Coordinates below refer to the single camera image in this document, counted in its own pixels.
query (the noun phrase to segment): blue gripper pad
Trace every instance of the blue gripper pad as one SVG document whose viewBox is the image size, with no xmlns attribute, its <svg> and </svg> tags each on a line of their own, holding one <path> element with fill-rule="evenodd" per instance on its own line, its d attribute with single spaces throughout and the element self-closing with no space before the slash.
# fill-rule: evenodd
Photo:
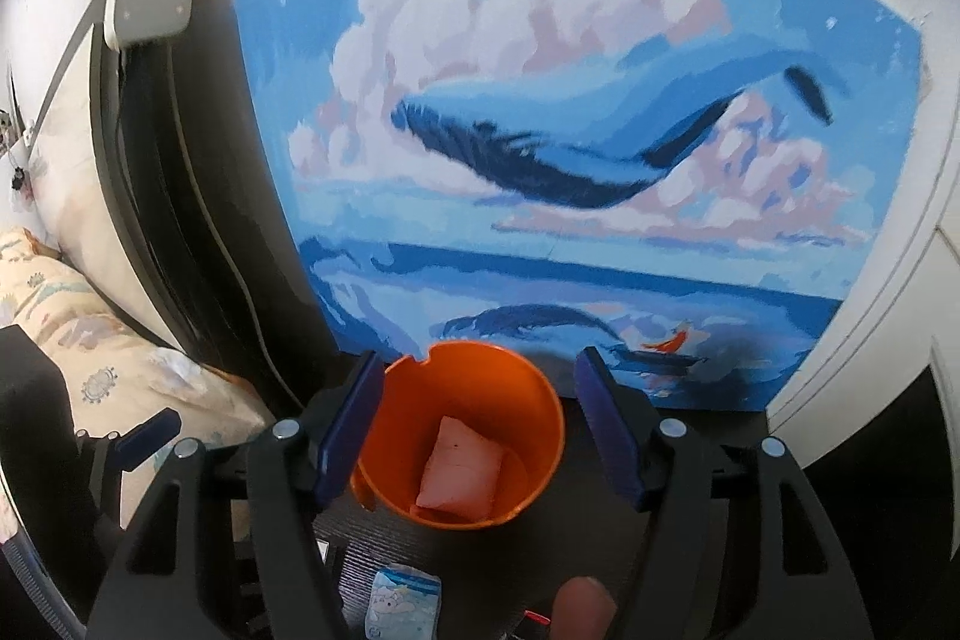
<svg viewBox="0 0 960 640">
<path fill-rule="evenodd" d="M 107 456 L 107 467 L 133 472 L 180 432 L 179 413 L 172 408 L 164 408 L 117 440 Z"/>
<path fill-rule="evenodd" d="M 613 401 L 616 381 L 596 350 L 587 348 L 577 356 L 573 381 L 607 482 L 621 497 L 640 506 L 645 493 L 640 480 L 640 447 Z"/>
<path fill-rule="evenodd" d="M 383 376 L 383 360 L 376 353 L 366 354 L 363 365 L 355 370 L 356 379 L 320 442 L 314 485 L 314 497 L 320 507 L 329 506 L 347 489 L 350 474 L 360 458 L 360 449 L 383 397 Z"/>
</svg>

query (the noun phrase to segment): painted cloud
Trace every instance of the painted cloud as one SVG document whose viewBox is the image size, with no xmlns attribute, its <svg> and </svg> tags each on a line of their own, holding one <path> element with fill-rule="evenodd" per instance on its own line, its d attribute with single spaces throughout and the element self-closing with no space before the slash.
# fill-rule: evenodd
<svg viewBox="0 0 960 640">
<path fill-rule="evenodd" d="M 362 21 L 339 39 L 334 90 L 288 137 L 303 180 L 395 179 L 459 196 L 499 189 L 397 130 L 405 95 L 451 78 L 505 79 L 616 57 L 662 36 L 680 44 L 730 29 L 721 0 L 357 0 Z M 829 178 L 815 140 L 786 139 L 759 94 L 738 98 L 712 138 L 654 188 L 603 210 L 525 202 L 496 228 L 736 242 L 846 244 L 866 237 L 836 219 L 853 195 Z"/>
</svg>

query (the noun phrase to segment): floral pillow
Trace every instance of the floral pillow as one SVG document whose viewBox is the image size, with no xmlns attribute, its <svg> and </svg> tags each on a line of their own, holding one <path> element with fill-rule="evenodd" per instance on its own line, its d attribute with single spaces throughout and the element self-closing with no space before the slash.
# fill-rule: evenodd
<svg viewBox="0 0 960 640">
<path fill-rule="evenodd" d="M 136 335 L 25 229 L 0 234 L 0 328 L 12 323 L 59 367 L 74 425 L 93 437 L 128 432 L 167 407 L 181 415 L 181 437 L 211 447 L 243 442 L 272 421 L 251 386 Z M 168 452 L 124 475 L 124 525 Z"/>
</svg>

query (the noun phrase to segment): screw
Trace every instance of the screw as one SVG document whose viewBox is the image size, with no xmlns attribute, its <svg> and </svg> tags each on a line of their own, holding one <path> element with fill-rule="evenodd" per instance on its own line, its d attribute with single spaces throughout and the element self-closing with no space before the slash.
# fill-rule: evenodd
<svg viewBox="0 0 960 640">
<path fill-rule="evenodd" d="M 193 437 L 186 437 L 186 439 L 181 439 L 181 441 L 174 446 L 174 455 L 177 458 L 188 458 L 199 450 L 200 440 L 194 439 Z"/>
<path fill-rule="evenodd" d="M 776 439 L 776 437 L 767 437 L 760 443 L 763 453 L 773 458 L 780 458 L 786 454 L 786 445 Z"/>
<path fill-rule="evenodd" d="M 299 422 L 295 418 L 284 418 L 274 424 L 272 432 L 277 439 L 289 439 L 299 432 Z"/>
<path fill-rule="evenodd" d="M 661 434 L 664 437 L 673 437 L 674 439 L 679 439 L 686 434 L 686 424 L 683 421 L 678 421 L 676 418 L 664 418 L 661 421 Z"/>
</svg>

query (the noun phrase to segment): small orange boat painting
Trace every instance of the small orange boat painting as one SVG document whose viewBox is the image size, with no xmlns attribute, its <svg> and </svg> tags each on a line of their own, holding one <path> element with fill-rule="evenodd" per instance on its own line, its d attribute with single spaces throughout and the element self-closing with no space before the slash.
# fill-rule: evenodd
<svg viewBox="0 0 960 640">
<path fill-rule="evenodd" d="M 663 342 L 646 343 L 642 347 L 645 350 L 656 350 L 658 353 L 675 353 L 683 347 L 686 338 L 690 335 L 690 329 L 693 325 L 688 320 L 680 321 L 673 330 L 673 336 L 665 339 Z"/>
</svg>

